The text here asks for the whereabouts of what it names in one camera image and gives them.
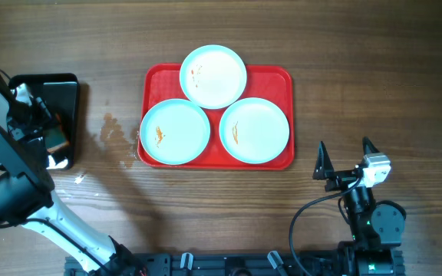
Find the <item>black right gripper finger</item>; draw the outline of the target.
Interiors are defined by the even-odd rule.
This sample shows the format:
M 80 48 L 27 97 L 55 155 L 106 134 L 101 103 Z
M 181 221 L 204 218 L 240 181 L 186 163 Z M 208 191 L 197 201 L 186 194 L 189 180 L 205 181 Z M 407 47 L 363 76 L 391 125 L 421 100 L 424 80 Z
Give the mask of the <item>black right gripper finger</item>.
M 312 178 L 315 180 L 330 179 L 334 176 L 334 172 L 325 144 L 321 141 L 318 146 L 318 155 Z
M 362 146 L 365 155 L 379 153 L 379 150 L 375 147 L 375 145 L 371 142 L 371 140 L 367 136 L 363 137 Z

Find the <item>orange green sponge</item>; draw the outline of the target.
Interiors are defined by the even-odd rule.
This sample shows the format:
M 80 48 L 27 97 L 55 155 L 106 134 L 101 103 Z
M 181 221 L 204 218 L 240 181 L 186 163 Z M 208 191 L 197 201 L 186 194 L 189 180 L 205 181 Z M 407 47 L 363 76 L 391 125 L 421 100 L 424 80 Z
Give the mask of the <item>orange green sponge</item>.
M 61 117 L 55 114 L 55 122 L 43 131 L 46 150 L 49 153 L 55 153 L 70 146 L 62 125 Z

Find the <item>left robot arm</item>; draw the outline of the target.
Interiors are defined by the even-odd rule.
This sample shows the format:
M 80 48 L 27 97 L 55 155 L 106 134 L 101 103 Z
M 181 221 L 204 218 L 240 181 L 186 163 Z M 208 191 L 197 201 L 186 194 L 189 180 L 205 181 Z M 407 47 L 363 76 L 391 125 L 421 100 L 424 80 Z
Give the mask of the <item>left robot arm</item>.
M 21 226 L 46 237 L 89 275 L 146 275 L 139 258 L 57 195 L 48 166 L 71 144 L 61 116 L 25 84 L 9 87 L 10 80 L 0 70 L 0 229 Z

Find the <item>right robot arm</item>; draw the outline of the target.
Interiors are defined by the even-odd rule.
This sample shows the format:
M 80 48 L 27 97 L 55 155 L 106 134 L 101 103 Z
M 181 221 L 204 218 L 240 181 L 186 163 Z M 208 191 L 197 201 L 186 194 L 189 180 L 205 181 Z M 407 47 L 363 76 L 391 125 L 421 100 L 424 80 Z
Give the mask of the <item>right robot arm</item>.
M 407 213 L 389 200 L 376 201 L 372 188 L 383 183 L 391 161 L 365 137 L 364 156 L 353 169 L 336 171 L 324 143 L 318 147 L 313 178 L 325 180 L 327 192 L 343 192 L 339 207 L 350 226 L 352 240 L 334 251 L 317 253 L 307 264 L 317 275 L 404 275 L 404 257 L 397 248 Z

